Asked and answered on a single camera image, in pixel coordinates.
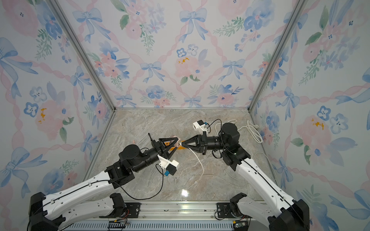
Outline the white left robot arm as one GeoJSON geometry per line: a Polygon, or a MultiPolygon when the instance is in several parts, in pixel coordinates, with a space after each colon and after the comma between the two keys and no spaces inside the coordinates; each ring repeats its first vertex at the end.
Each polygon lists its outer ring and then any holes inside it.
{"type": "Polygon", "coordinates": [[[119,160],[90,179],[57,193],[34,194],[29,205],[29,231],[61,231],[90,218],[121,218],[129,210],[120,193],[100,200],[90,199],[132,181],[134,173],[158,162],[162,174],[174,175],[178,162],[170,158],[178,148],[178,137],[151,140],[152,148],[142,151],[130,144],[119,153],[119,160]]]}

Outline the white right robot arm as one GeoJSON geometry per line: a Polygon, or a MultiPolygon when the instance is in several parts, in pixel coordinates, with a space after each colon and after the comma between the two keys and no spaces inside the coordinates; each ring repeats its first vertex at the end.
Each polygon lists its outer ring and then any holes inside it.
{"type": "Polygon", "coordinates": [[[217,136],[208,136],[208,128],[201,120],[194,122],[193,128],[199,134],[183,141],[182,147],[203,155],[208,150],[219,150],[225,164],[241,175],[265,202],[262,205],[244,193],[235,195],[230,199],[230,208],[237,217],[247,215],[271,231],[310,229],[307,203],[288,195],[258,167],[251,155],[240,145],[240,133],[235,124],[224,123],[217,136]]]}

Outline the pink charger adapter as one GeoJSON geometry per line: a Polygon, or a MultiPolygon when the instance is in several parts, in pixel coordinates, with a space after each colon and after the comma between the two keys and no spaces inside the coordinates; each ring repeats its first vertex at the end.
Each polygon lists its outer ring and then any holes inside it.
{"type": "Polygon", "coordinates": [[[177,142],[174,144],[174,147],[177,147],[177,148],[178,148],[178,147],[180,147],[180,146],[181,146],[181,143],[182,143],[181,141],[177,141],[177,142]]]}

